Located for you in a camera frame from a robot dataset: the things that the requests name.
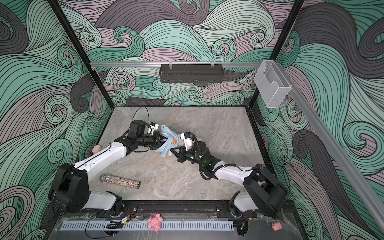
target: wall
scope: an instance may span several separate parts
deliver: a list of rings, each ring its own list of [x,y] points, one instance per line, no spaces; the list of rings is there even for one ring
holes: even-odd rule
[[[44,237],[57,167],[90,155],[110,111],[47,1],[1,1],[1,239]]]
[[[321,0],[312,0],[314,4]],[[60,0],[91,61],[267,60],[293,0]],[[256,70],[161,83],[158,68],[99,68],[115,105],[248,105]]]
[[[384,4],[329,0],[299,13],[278,62],[384,199]],[[278,109],[257,99],[260,132],[291,185],[310,239],[384,239],[290,95]]]

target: gray marble surface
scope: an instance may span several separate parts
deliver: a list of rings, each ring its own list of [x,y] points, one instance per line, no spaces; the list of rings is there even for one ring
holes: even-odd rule
[[[100,139],[106,147],[129,127],[137,108],[116,108]],[[167,125],[180,134],[193,132],[204,141],[213,156],[239,166],[263,163],[255,135],[245,108],[148,108],[151,122]],[[135,119],[147,121],[147,112],[141,108]],[[101,175],[125,177],[141,181],[140,189],[101,183]],[[179,163],[174,155],[160,157],[155,151],[131,153],[117,160],[95,176],[89,184],[94,191],[106,190],[130,200],[213,200],[230,199],[243,186],[227,180],[202,179],[198,165]]]

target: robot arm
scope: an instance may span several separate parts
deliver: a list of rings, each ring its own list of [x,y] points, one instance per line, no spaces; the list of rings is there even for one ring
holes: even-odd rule
[[[74,165],[62,164],[56,172],[48,198],[70,213],[81,209],[104,209],[120,213],[121,198],[116,194],[90,192],[88,182],[118,159],[134,152],[139,146],[155,150],[167,138],[157,131],[158,124],[142,120],[131,122],[127,135],[111,142],[108,147]]]
[[[270,217],[276,215],[288,191],[266,167],[261,164],[255,167],[227,164],[212,156],[204,142],[197,141],[193,134],[190,136],[195,140],[191,149],[177,147],[171,152],[178,162],[198,163],[200,175],[205,180],[225,179],[245,187],[246,193],[237,193],[230,201],[234,206],[231,211],[234,216],[239,215],[238,210],[245,212],[253,209],[260,209]]]
[[[134,152],[138,146],[146,146],[149,150],[162,146],[167,138],[157,131],[157,127],[154,123],[149,125],[144,121],[134,120],[127,135],[115,139],[99,153],[74,165],[61,165],[56,172],[48,198],[71,213],[81,209],[104,209],[111,215],[120,214],[123,209],[122,198],[112,192],[90,192],[88,182],[111,163]],[[178,162],[188,160],[198,163],[199,172],[205,180],[225,179],[245,186],[247,193],[236,194],[232,200],[235,206],[234,215],[238,215],[237,209],[241,212],[260,209],[269,216],[276,214],[287,195],[287,190],[265,167],[227,164],[212,156],[205,143],[198,142],[190,132],[181,134],[180,140],[184,141],[183,147],[171,148]]]

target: glitter tube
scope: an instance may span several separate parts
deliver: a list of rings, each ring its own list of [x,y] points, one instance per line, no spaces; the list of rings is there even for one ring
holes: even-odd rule
[[[131,180],[123,177],[116,177],[109,174],[104,174],[103,176],[101,176],[100,181],[108,182],[108,183],[112,183],[112,184],[116,184],[124,187],[130,187],[134,189],[139,189],[140,187],[139,181],[135,181],[135,180]]]

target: pink toy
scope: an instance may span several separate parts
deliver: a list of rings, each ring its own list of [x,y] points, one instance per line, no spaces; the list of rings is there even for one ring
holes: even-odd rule
[[[282,227],[282,225],[281,225],[281,223],[279,223],[279,222],[275,222],[275,223],[273,223],[272,224],[272,230],[273,231],[277,231],[277,230],[280,230],[280,229],[282,229],[283,227]]]
[[[154,217],[149,217],[148,219],[148,229],[151,230],[153,228],[155,232],[161,229],[160,223],[163,221],[163,218],[160,217],[160,214],[155,214]]]

